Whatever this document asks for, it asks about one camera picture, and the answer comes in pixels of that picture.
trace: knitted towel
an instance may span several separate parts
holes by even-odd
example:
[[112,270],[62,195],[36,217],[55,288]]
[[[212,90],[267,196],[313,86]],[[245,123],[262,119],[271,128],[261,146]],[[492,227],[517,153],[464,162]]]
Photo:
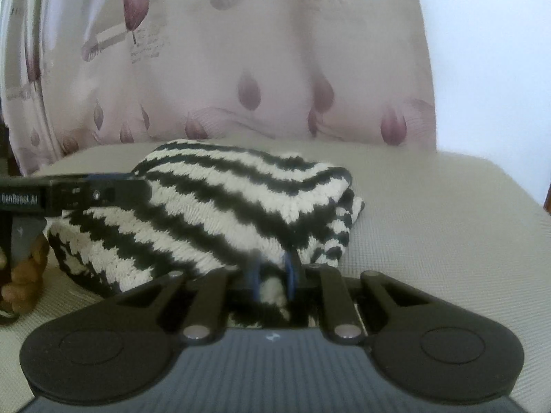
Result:
[[364,202],[342,168],[240,147],[177,140],[134,169],[150,200],[73,211],[56,219],[49,241],[61,269],[101,296],[139,286],[172,270],[197,278],[221,266],[239,269],[260,251],[262,308],[234,324],[293,324],[285,295],[284,254],[302,264],[336,266]]

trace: metal pin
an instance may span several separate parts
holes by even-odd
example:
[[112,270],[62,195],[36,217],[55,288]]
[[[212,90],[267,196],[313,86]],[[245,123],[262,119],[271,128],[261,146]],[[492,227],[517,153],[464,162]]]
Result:
[[201,340],[209,336],[210,329],[202,324],[192,324],[186,327],[183,333],[190,340]]
[[182,276],[183,274],[184,274],[184,272],[182,272],[181,270],[173,270],[173,271],[168,273],[169,277],[171,277],[171,278],[178,278],[179,276]]
[[341,339],[354,339],[360,336],[362,330],[355,324],[340,324],[335,328],[334,332]]

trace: black and white striped cloth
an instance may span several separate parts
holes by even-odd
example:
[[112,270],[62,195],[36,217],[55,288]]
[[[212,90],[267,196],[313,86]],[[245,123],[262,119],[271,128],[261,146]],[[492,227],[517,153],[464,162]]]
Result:
[[293,323],[287,309],[283,256],[333,266],[348,246],[364,208],[342,167],[240,147],[177,140],[158,147],[134,169],[152,197],[131,210],[73,211],[56,219],[49,241],[77,284],[109,296],[172,270],[192,278],[222,266],[239,269],[253,251],[261,274],[262,309],[235,324]]

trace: ribbed gray surface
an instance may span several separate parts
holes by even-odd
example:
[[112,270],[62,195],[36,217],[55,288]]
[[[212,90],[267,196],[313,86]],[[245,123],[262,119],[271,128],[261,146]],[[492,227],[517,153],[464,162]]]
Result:
[[441,406],[382,379],[358,347],[327,341],[317,329],[228,330],[183,352],[174,369],[134,399],[71,407],[38,399],[22,413],[522,413],[509,399]]

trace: circular pad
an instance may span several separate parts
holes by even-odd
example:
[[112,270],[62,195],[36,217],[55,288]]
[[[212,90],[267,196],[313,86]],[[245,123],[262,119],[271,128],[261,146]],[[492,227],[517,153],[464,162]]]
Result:
[[34,390],[66,404],[100,405],[136,395],[169,369],[173,355],[160,328],[45,327],[24,342],[21,368]]
[[113,331],[70,332],[60,343],[60,351],[65,358],[80,365],[100,365],[108,362],[117,357],[123,347],[121,336]]
[[438,328],[423,335],[421,348],[434,360],[460,364],[480,357],[484,352],[484,341],[467,329]]
[[459,404],[510,393],[524,361],[511,331],[444,303],[395,310],[375,336],[371,355],[402,389]]

